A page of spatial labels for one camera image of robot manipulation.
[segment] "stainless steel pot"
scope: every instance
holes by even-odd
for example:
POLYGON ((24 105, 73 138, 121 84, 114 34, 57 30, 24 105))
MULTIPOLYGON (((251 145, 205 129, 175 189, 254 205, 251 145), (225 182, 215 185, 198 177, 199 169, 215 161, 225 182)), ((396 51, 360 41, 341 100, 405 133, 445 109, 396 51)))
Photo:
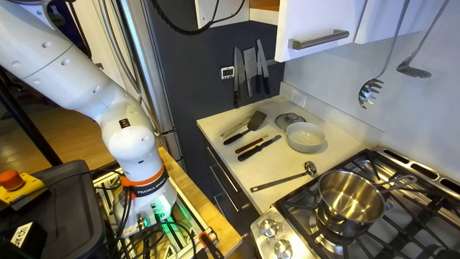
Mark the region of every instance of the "stainless steel pot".
POLYGON ((370 179, 353 171, 331 171, 320 178, 320 225, 344 237, 366 231, 386 210, 386 200, 370 179))

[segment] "ladle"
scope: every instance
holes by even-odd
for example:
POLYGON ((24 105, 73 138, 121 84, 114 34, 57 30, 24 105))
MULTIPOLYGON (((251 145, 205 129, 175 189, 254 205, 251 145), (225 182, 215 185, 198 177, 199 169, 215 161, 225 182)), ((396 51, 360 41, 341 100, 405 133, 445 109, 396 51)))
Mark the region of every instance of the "ladle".
POLYGON ((422 48, 423 43, 425 43, 426 38, 429 37, 429 34, 430 34, 432 28, 435 27, 436 21, 439 20, 439 17, 443 14, 443 11, 445 11, 445 8, 446 8, 446 5, 448 5, 449 1, 451 1, 451 0, 446 0, 446 1, 443 2, 443 5, 441 7, 441 10, 438 11, 436 17, 433 18, 433 23, 432 23, 432 25, 429 27, 428 33, 426 33, 426 34, 423 36, 423 38, 420 40, 418 48, 416 48, 407 59, 405 59, 405 60, 399 64, 397 70, 399 70, 400 73, 405 73, 405 74, 409 74, 409 76, 415 76, 415 77, 432 77, 432 73, 430 73, 429 70, 423 70, 423 69, 419 69, 419 67, 413 67, 413 66, 410 66, 410 63, 413 61, 413 59, 416 57, 416 54, 418 54, 419 50, 422 48))

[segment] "white robotic arm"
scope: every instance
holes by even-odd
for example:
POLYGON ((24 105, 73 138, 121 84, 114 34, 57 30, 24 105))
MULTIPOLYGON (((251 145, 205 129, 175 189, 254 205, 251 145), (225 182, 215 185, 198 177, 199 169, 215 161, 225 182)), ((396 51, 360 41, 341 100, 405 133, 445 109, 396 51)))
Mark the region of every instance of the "white robotic arm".
MULTIPOLYGON (((169 217, 177 192, 143 107, 61 31, 41 21, 41 15, 45 15, 41 8, 27 10, 0 0, 0 66, 58 105, 100 123, 106 145, 126 172, 123 184, 136 194, 123 236, 137 233, 140 218, 149 227, 157 217, 169 217)), ((124 202, 119 201, 119 220, 123 211, 124 202)))

